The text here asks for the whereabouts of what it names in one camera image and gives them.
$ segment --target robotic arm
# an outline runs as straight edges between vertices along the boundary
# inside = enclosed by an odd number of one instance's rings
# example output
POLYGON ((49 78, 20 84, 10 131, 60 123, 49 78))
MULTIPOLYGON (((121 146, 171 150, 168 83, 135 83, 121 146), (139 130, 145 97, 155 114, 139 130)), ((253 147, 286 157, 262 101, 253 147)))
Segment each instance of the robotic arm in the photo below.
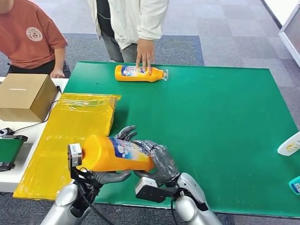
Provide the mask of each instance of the robotic arm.
MULTIPOLYGON (((135 126, 125 127, 115 138, 130 141, 136 132, 135 126)), ((148 151, 156 172, 134 171, 141 179, 135 187, 136 198, 161 203, 167 197, 172 198, 171 208, 175 202, 177 214, 187 225, 222 225, 209 209, 204 192, 188 173, 179 173, 167 147, 152 141, 133 140, 148 151)), ((79 144, 68 146, 68 162, 73 180, 63 187, 57 197, 54 206, 41 222, 41 225, 80 225, 93 209, 99 217, 106 219, 93 208, 92 203, 104 184, 122 182, 130 176, 130 171, 90 172, 81 171, 76 166, 81 165, 82 152, 79 144)))
POLYGON ((187 225, 222 225, 210 208, 204 192, 191 175, 179 173, 167 147, 152 141, 132 141, 146 149, 155 162, 156 172, 134 171, 140 177, 136 186, 136 196, 161 203, 171 197, 177 214, 187 225))
MULTIPOLYGON (((81 160, 82 151, 79 144, 68 146, 69 169, 73 180, 60 190, 41 225, 80 225, 93 209, 92 203, 102 186, 122 182, 131 175, 130 171, 84 172, 76 168, 81 165, 81 160)), ((98 215, 106 223, 113 225, 103 215, 98 215)))

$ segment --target orange bottle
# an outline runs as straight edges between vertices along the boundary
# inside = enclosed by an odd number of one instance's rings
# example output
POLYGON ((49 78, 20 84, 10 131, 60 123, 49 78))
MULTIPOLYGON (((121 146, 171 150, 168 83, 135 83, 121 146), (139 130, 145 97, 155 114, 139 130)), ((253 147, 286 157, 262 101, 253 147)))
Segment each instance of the orange bottle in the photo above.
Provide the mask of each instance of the orange bottle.
POLYGON ((150 67, 142 67, 136 69, 135 66, 118 65, 115 69, 115 78, 118 81, 148 81, 155 82, 158 80, 167 80, 168 70, 166 71, 150 67))
POLYGON ((91 135, 82 149, 82 165, 95 172, 145 170, 155 166, 150 155, 131 142, 112 137, 91 135))

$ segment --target orange t-shirt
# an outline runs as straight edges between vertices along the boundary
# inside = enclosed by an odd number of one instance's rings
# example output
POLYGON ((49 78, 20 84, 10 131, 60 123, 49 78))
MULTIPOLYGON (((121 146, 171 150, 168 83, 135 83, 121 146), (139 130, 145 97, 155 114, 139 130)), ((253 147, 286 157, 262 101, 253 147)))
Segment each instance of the orange t-shirt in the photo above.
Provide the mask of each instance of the orange t-shirt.
POLYGON ((55 59, 54 49, 68 43, 38 6, 28 0, 14 0, 10 12, 0 14, 0 52, 11 65, 32 69, 55 59))

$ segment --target white bottle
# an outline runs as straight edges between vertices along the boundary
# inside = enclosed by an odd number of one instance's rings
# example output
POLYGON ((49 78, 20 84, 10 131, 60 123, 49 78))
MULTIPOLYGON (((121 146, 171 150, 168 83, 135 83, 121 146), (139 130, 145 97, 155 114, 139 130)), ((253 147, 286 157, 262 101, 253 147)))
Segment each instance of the white bottle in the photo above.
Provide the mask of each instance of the white bottle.
POLYGON ((300 149, 300 131, 282 143, 277 150, 283 156, 290 156, 300 149))

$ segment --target yellow package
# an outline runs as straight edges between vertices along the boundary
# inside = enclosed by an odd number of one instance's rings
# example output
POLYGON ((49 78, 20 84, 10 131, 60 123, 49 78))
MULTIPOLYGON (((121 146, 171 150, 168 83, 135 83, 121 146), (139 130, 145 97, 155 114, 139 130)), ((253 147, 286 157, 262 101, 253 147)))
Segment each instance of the yellow package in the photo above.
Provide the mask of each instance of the yellow package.
POLYGON ((71 181, 67 146, 92 135, 108 136, 120 96, 63 93, 52 109, 15 198, 54 200, 71 181))

